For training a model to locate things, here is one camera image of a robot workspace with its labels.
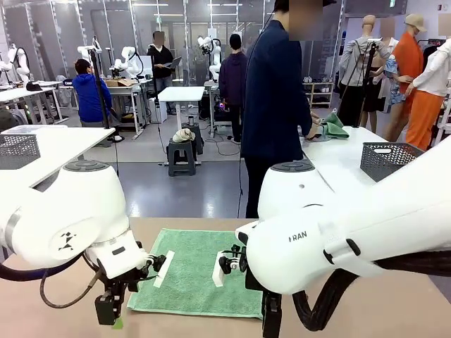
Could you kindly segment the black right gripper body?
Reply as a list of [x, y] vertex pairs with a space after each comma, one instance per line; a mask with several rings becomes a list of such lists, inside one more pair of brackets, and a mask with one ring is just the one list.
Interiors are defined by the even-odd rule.
[[271, 292], [263, 287], [255, 278], [250, 268], [246, 270], [245, 287], [249, 290], [262, 292], [261, 311], [269, 309], [271, 312], [277, 312], [281, 307], [281, 295]]

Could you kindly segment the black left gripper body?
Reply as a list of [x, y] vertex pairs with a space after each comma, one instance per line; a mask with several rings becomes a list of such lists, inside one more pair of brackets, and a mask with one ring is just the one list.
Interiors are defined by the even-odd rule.
[[114, 296], [124, 297], [125, 290], [138, 292], [138, 282], [141, 278], [141, 270], [132, 269], [117, 277], [107, 277], [106, 273], [100, 275], [100, 281], [104, 284], [105, 290], [111, 291]]

